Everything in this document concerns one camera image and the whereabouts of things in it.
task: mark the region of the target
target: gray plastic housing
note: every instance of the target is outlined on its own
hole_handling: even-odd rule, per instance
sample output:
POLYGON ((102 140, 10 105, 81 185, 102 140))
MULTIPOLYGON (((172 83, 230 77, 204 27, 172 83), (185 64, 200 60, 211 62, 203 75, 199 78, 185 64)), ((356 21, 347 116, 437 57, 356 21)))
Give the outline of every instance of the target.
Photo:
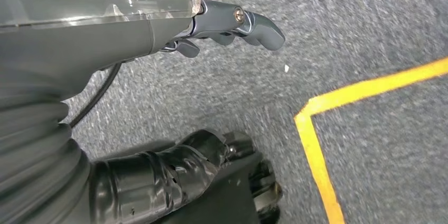
MULTIPOLYGON (((139 4, 137 1, 150 2, 132 0, 132 8, 139 4)), ((104 205, 98 204, 103 194, 97 192, 101 191, 99 182, 108 176, 108 169, 91 163, 71 139, 71 128, 59 123, 68 114, 68 106, 60 101, 81 92, 95 71, 157 52, 188 27, 197 2, 152 1, 157 2, 158 7, 152 8, 159 8, 158 12, 132 11, 130 3, 127 9, 115 3, 118 7, 112 8, 120 9, 121 14, 110 15, 108 8, 114 3, 106 0, 87 4, 85 0, 0 0, 0 223, 153 220, 198 197, 218 172, 222 159, 216 162, 209 153, 222 157, 226 147, 215 134, 209 136, 214 138, 210 140, 213 146, 189 141, 180 146, 186 149, 184 152, 174 148, 162 155, 149 154, 151 158, 144 155, 111 160, 106 166, 113 169, 114 175, 123 175, 120 179, 127 188, 142 184, 150 188, 148 178, 164 177, 151 176, 160 173, 154 172, 156 167, 163 167, 161 172, 165 175, 169 172, 165 178, 182 176, 189 182, 181 186, 182 193, 172 194, 180 200, 175 204, 161 204, 161 208, 154 209, 135 207, 126 213, 120 211, 124 209, 120 190, 111 185, 115 190, 104 195, 118 201, 111 205, 114 208, 108 213, 111 215, 100 218, 101 213, 106 213, 98 213, 99 205, 104 205), (45 8, 51 9, 48 14, 43 13, 45 8), (84 9, 90 13, 62 17, 66 14, 59 13, 65 8, 70 9, 68 12, 84 9), (179 161, 184 153, 187 157, 179 161), (189 169, 181 168, 189 160, 194 160, 199 172, 208 174, 199 176, 204 180, 189 178, 196 177, 197 169, 188 172, 189 169), (132 212, 138 213, 138 219, 128 215, 132 212)), ((169 184, 162 187, 174 193, 169 184)), ((149 190, 146 196, 153 197, 154 191, 149 190)))

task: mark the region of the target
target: screw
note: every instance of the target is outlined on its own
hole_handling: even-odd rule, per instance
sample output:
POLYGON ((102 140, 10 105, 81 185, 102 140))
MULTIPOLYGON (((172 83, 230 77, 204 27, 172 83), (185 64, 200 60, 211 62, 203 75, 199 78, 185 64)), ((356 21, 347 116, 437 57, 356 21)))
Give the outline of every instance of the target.
POLYGON ((244 22, 244 10, 241 7, 237 7, 234 11, 235 20, 238 23, 244 22))

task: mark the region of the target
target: floor marking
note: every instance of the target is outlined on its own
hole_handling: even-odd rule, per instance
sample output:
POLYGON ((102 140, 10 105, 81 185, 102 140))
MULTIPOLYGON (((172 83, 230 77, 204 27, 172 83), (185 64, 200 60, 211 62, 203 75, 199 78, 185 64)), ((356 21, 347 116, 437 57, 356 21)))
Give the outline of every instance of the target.
POLYGON ((344 224, 311 116, 346 104, 448 73, 448 57, 384 77, 361 81, 311 98, 294 117, 311 173, 330 224, 344 224))

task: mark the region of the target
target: black power cord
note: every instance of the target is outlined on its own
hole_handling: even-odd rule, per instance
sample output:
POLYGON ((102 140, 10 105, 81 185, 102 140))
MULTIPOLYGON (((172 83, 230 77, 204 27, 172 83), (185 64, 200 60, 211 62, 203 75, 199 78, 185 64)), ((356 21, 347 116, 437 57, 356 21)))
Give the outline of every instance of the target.
POLYGON ((93 109, 93 107, 98 103, 102 96, 106 93, 107 89, 110 87, 112 82, 114 82, 118 71, 122 67, 122 63, 115 64, 110 70, 107 79, 104 81, 98 92, 92 97, 92 99, 87 103, 86 106, 78 113, 76 117, 69 123, 71 128, 74 128, 81 120, 93 109))

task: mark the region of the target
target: yellow floor line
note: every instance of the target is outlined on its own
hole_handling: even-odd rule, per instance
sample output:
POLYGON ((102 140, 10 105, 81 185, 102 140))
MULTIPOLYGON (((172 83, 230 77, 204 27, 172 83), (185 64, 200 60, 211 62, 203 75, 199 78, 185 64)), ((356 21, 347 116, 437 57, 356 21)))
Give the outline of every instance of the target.
POLYGON ((311 173, 322 197, 330 224, 344 224, 345 221, 330 176, 328 175, 325 159, 311 116, 447 73, 448 58, 444 58, 399 73, 361 81, 311 98, 305 107, 294 117, 311 173))

